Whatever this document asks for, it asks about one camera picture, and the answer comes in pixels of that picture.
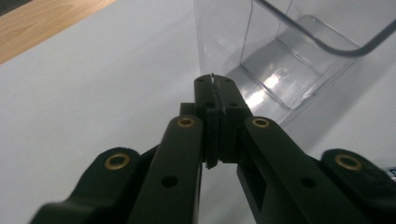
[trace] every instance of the clear plastic wall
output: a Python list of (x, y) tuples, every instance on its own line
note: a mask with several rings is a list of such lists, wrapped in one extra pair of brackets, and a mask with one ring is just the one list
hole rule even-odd
[(195, 0), (201, 72), (287, 123), (396, 27), (394, 0)]

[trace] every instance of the white table surface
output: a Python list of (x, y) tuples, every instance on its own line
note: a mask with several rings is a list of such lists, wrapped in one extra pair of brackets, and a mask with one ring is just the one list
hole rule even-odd
[[(288, 127), (302, 148), (396, 165), (395, 39)], [(26, 223), (65, 199), (107, 149), (156, 146), (179, 103), (193, 102), (198, 76), (193, 2), (184, 0), (118, 0), (0, 65), (0, 223)], [(254, 223), (235, 168), (204, 170), (200, 223)]]

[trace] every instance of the transparent plastic bin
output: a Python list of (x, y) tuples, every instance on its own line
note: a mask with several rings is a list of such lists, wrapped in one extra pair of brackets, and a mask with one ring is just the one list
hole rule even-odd
[(201, 73), (232, 78), (281, 124), (396, 27), (394, 0), (194, 1)]

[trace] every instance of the wooden surface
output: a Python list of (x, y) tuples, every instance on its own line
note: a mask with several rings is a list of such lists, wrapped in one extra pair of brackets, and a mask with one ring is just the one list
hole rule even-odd
[(0, 17), (0, 64), (116, 0), (34, 0)]

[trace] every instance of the screw hole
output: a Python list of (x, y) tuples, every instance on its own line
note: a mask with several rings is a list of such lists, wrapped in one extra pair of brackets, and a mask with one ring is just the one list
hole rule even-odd
[(177, 185), (177, 178), (174, 175), (169, 175), (163, 178), (163, 186), (166, 188), (172, 188)]
[(193, 119), (180, 119), (177, 121), (178, 126), (188, 128), (194, 124)]
[(124, 153), (116, 153), (108, 157), (105, 161), (105, 167), (107, 170), (119, 170), (125, 167), (130, 161), (128, 155)]
[(266, 119), (254, 119), (253, 124), (259, 128), (266, 128), (270, 125), (270, 122)]
[(313, 179), (308, 178), (308, 177), (301, 178), (300, 182), (304, 187), (309, 188), (309, 189), (313, 189), (314, 187), (317, 186), (317, 183)]
[(362, 167), (361, 162), (347, 154), (339, 154), (335, 157), (338, 165), (352, 171), (359, 171)]

